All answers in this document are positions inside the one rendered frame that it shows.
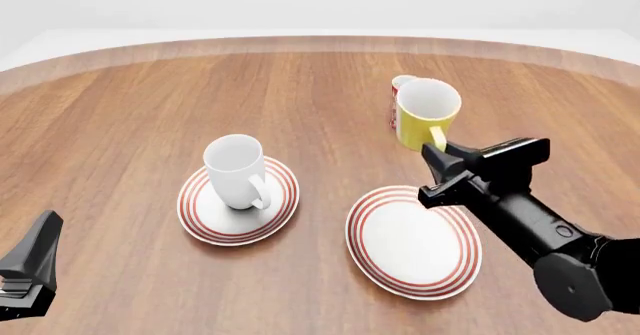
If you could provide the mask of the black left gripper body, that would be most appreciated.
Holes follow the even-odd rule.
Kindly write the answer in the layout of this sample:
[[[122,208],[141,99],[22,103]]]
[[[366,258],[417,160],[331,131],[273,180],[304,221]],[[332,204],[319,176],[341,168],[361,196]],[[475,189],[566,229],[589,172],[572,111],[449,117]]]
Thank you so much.
[[[0,277],[0,319],[43,317],[55,298],[55,286],[29,278]]]

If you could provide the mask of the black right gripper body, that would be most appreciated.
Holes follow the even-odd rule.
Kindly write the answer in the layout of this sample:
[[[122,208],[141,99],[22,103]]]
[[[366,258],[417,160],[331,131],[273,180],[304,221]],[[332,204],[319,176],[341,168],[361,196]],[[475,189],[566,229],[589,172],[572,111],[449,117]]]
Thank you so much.
[[[528,193],[533,167],[549,160],[550,140],[516,138],[480,149],[476,163],[444,184],[423,186],[418,200],[425,208],[476,206],[513,193]]]

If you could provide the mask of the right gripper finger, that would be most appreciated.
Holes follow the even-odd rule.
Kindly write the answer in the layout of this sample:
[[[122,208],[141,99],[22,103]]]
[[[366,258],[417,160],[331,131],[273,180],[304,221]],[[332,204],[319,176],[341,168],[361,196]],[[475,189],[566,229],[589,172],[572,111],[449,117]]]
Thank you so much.
[[[444,184],[466,170],[462,159],[446,154],[445,150],[442,151],[428,142],[422,145],[421,156],[427,163],[436,185]]]
[[[465,163],[476,163],[483,155],[482,151],[478,148],[469,148],[454,142],[449,142],[446,145],[445,153],[452,157],[460,158]]]

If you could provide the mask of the red-ringed white plate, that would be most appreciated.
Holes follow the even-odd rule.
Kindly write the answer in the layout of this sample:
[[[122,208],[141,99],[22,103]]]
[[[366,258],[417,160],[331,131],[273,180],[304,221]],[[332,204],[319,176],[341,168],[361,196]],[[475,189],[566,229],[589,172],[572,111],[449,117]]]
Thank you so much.
[[[464,292],[479,274],[482,244],[458,206],[424,208],[417,187],[371,190],[350,209],[345,239],[357,267],[395,295],[439,301]]]
[[[296,211],[300,187],[284,163],[266,157],[265,166],[271,193],[271,205],[265,210],[230,208],[215,193],[206,168],[194,172],[177,197],[177,217],[183,229],[199,241],[234,247],[261,241],[285,226]]]

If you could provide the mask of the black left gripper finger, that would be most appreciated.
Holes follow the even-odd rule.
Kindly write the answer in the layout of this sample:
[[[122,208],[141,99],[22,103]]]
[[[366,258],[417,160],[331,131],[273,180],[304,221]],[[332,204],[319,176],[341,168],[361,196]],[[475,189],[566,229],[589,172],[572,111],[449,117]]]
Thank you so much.
[[[56,254],[63,223],[55,211],[44,211],[24,238],[0,259],[0,276],[56,287]]]

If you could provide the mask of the yellow and white mug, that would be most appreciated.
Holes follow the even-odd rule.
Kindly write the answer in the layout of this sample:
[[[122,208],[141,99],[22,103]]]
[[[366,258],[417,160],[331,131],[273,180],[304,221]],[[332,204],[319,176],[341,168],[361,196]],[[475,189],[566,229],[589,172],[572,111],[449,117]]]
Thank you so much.
[[[446,133],[462,106],[452,85],[439,79],[412,79],[398,89],[395,103],[396,137],[402,145],[421,151],[428,143],[446,150]]]

